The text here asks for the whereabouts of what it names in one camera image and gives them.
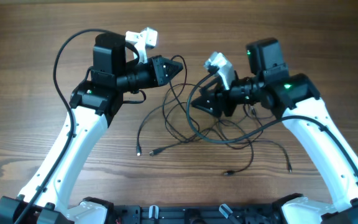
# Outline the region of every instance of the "wooden surface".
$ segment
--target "wooden surface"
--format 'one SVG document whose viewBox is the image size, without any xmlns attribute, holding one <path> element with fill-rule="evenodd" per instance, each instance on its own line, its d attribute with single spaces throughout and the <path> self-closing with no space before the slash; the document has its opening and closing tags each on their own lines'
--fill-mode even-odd
<svg viewBox="0 0 358 224">
<path fill-rule="evenodd" d="M 52 81 L 52 67 L 61 44 L 86 28 L 125 34 L 152 26 L 159 43 L 149 55 L 186 58 L 189 81 L 206 75 L 204 61 L 223 52 L 240 77 L 250 75 L 244 46 L 276 37 L 291 74 L 307 74 L 320 90 L 328 110 L 358 154 L 358 1 L 243 2 L 119 2 L 0 6 L 0 198 L 15 197 L 41 165 L 62 127 L 65 108 Z M 96 34 L 70 43 L 58 66 L 65 96 L 92 64 Z M 183 73 L 174 83 L 183 80 Z M 249 170 L 233 177 L 222 171 L 243 167 L 250 151 L 232 151 L 205 142 L 169 149 L 156 157 L 147 153 L 175 142 L 165 131 L 160 112 L 142 132 L 144 156 L 135 155 L 135 136 L 143 117 L 161 104 L 167 86 L 146 90 L 147 102 L 124 105 L 94 147 L 75 184 L 70 203 L 87 196 L 117 205 L 210 205 L 271 202 L 294 192 L 330 202 L 328 190 L 298 141 L 281 124 L 264 137 L 288 150 L 293 173 L 275 146 L 255 145 Z M 186 90 L 183 100 L 190 90 Z M 137 96 L 126 95 L 126 98 Z M 269 112 L 259 110 L 262 114 Z M 213 120 L 193 110 L 207 126 Z M 241 117 L 237 110 L 233 120 Z M 172 122 L 188 136 L 185 116 Z M 251 131 L 255 124 L 244 121 Z M 235 130 L 227 131 L 238 136 Z"/>
</svg>

